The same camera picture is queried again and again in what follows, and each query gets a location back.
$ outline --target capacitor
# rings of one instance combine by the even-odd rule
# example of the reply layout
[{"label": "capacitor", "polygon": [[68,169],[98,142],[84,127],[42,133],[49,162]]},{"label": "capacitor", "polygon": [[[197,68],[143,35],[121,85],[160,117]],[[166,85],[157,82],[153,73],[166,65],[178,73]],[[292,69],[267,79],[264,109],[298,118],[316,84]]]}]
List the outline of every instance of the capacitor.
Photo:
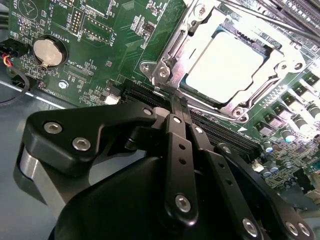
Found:
[{"label": "capacitor", "polygon": [[290,182],[290,184],[291,184],[292,186],[297,185],[297,180],[296,180],[295,177],[290,177],[289,182]]},{"label": "capacitor", "polygon": [[270,169],[271,173],[275,173],[279,170],[279,167],[273,161],[268,161],[266,166]]},{"label": "capacitor", "polygon": [[301,132],[307,132],[310,129],[309,124],[303,118],[296,119],[294,123]]},{"label": "capacitor", "polygon": [[309,110],[309,113],[316,121],[320,120],[320,108],[318,108],[317,106],[311,108]]},{"label": "capacitor", "polygon": [[265,141],[263,143],[263,147],[264,147],[266,153],[272,153],[272,151],[274,150],[269,141]]},{"label": "capacitor", "polygon": [[269,177],[272,173],[270,172],[269,168],[264,167],[264,169],[260,172],[265,178]]},{"label": "capacitor", "polygon": [[285,181],[283,183],[283,186],[284,186],[285,189],[289,189],[289,188],[291,188],[291,183],[289,181]]},{"label": "capacitor", "polygon": [[292,134],[292,132],[289,129],[285,129],[281,132],[282,137],[287,143],[292,143],[296,137]]}]

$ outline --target green circuit board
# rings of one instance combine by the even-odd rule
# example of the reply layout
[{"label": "green circuit board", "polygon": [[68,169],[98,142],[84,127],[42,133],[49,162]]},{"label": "green circuit board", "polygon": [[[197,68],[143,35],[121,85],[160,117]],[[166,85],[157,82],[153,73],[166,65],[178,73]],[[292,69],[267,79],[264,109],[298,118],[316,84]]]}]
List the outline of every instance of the green circuit board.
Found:
[{"label": "green circuit board", "polygon": [[[255,0],[240,2],[250,6]],[[220,10],[231,18],[237,17],[223,5]],[[153,89],[139,64],[159,59],[185,11],[183,0],[11,0],[10,38],[32,46],[41,36],[51,35],[61,40],[68,53],[66,62],[53,69],[44,70],[32,53],[13,59],[13,64],[37,80],[37,87],[46,93],[79,107],[104,105],[100,96],[109,83],[121,84],[129,79]],[[307,135],[293,131],[292,143],[281,136],[283,128],[290,128],[288,124],[268,136],[262,136],[256,128],[258,123],[265,122],[266,115],[275,113],[275,106],[288,90],[294,91],[301,79],[307,81],[313,76],[311,69],[319,61],[320,50],[312,42],[292,32],[279,31],[301,44],[307,64],[304,71],[289,73],[282,79],[250,109],[249,121],[244,124],[198,112],[236,135],[258,144],[267,140],[274,144],[274,152],[267,155],[277,163],[279,171],[266,178],[273,188],[282,186],[300,168],[312,171],[320,159],[319,143],[314,140],[320,130],[318,122]],[[269,36],[261,33],[261,37],[277,46]],[[68,88],[59,87],[61,80],[69,83]],[[319,98],[320,91],[314,95]],[[291,163],[291,167],[286,167],[286,163]]]},{"label": "green circuit board", "polygon": [[[51,35],[68,54],[49,70],[32,53],[13,64],[51,95],[79,107],[101,105],[109,81],[151,85],[139,63],[158,59],[185,10],[183,0],[11,0],[10,38],[32,46]],[[69,82],[67,89],[60,80]]]}]

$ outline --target silver screw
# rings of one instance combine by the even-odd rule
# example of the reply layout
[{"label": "silver screw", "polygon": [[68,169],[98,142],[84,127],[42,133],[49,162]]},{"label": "silver screw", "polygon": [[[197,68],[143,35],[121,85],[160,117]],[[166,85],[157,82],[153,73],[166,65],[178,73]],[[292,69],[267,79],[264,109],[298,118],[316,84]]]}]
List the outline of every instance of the silver screw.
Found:
[{"label": "silver screw", "polygon": [[258,230],[256,226],[250,221],[248,218],[244,218],[242,220],[242,224],[244,229],[250,234],[252,237],[256,238],[258,236]]},{"label": "silver screw", "polygon": [[61,89],[67,89],[69,87],[69,83],[66,80],[61,79],[58,86]]},{"label": "silver screw", "polygon": [[298,236],[298,230],[291,222],[287,221],[285,225],[293,235]]},{"label": "silver screw", "polygon": [[91,147],[91,143],[89,140],[83,138],[83,137],[77,137],[72,141],[73,147],[78,151],[88,151]]},{"label": "silver screw", "polygon": [[152,111],[150,111],[150,110],[147,109],[147,108],[144,108],[144,109],[143,109],[143,112],[144,112],[145,114],[149,115],[149,116],[152,115]]},{"label": "silver screw", "polygon": [[142,65],[142,70],[143,70],[144,72],[149,72],[149,65],[148,65],[148,64],[143,64],[143,65]]},{"label": "silver screw", "polygon": [[160,72],[160,77],[166,78],[167,77],[167,72],[166,71],[161,71]]},{"label": "silver screw", "polygon": [[47,122],[43,128],[49,134],[58,134],[62,132],[62,126],[54,121]]},{"label": "silver screw", "polygon": [[236,107],[233,111],[232,111],[232,115],[237,118],[240,117],[242,114],[244,113],[244,110],[241,107]]},{"label": "silver screw", "polygon": [[194,8],[194,16],[198,19],[198,20],[203,20],[206,18],[206,6],[204,4],[199,4],[197,6],[195,6]]},{"label": "silver screw", "polygon": [[301,228],[301,231],[307,235],[308,237],[310,236],[310,232],[308,230],[308,228],[305,227],[305,225],[303,225],[302,223],[298,223],[299,227]]},{"label": "silver screw", "polygon": [[175,197],[175,204],[181,212],[188,213],[191,210],[189,200],[183,195],[179,194]]},{"label": "silver screw", "polygon": [[173,117],[173,120],[178,124],[181,123],[181,120],[179,118],[177,118],[176,116]]},{"label": "silver screw", "polygon": [[195,127],[194,128],[198,133],[200,133],[200,134],[202,134],[203,133],[203,131],[202,131],[202,129],[200,128],[200,127]]},{"label": "silver screw", "polygon": [[230,149],[228,147],[226,147],[226,146],[223,147],[223,150],[228,154],[231,153]]}]

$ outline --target chip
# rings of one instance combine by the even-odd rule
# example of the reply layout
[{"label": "chip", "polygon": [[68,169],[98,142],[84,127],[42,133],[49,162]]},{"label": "chip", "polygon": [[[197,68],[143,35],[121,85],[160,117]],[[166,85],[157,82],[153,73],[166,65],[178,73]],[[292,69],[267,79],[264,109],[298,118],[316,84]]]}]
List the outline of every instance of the chip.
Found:
[{"label": "chip", "polygon": [[297,153],[304,153],[305,149],[303,147],[299,147],[298,149],[295,150]]}]

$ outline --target screw hole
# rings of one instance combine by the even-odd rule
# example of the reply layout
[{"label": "screw hole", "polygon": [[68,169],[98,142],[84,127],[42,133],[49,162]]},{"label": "screw hole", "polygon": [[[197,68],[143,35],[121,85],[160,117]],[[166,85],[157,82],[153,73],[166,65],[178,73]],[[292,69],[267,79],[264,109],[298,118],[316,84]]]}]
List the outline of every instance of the screw hole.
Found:
[{"label": "screw hole", "polygon": [[186,147],[184,145],[182,145],[182,144],[179,144],[179,148],[181,148],[182,150],[186,149]]},{"label": "screw hole", "polygon": [[58,126],[57,125],[51,125],[50,127],[49,127],[49,129],[51,129],[51,130],[58,130]]},{"label": "screw hole", "polygon": [[246,122],[246,121],[247,121],[247,118],[245,116],[240,118],[240,122]]},{"label": "screw hole", "polygon": [[229,186],[232,186],[232,181],[230,181],[229,179],[226,179],[225,182],[226,182]]},{"label": "screw hole", "polygon": [[186,165],[186,164],[187,164],[186,160],[184,160],[184,159],[182,159],[182,158],[179,159],[179,162],[180,162],[182,165]]},{"label": "screw hole", "polygon": [[143,109],[143,112],[144,112],[145,114],[149,115],[149,116],[152,115],[152,111],[150,111],[150,110],[147,109],[147,108],[144,108],[144,109]]},{"label": "screw hole", "polygon": [[178,124],[180,124],[180,123],[181,123],[181,120],[180,120],[179,118],[177,118],[176,116],[175,116],[175,117],[173,117],[173,120],[174,120],[176,123],[178,123]]},{"label": "screw hole", "polygon": [[302,69],[302,67],[303,67],[303,64],[301,62],[299,62],[294,66],[294,69],[295,70],[300,70],[300,69]]}]

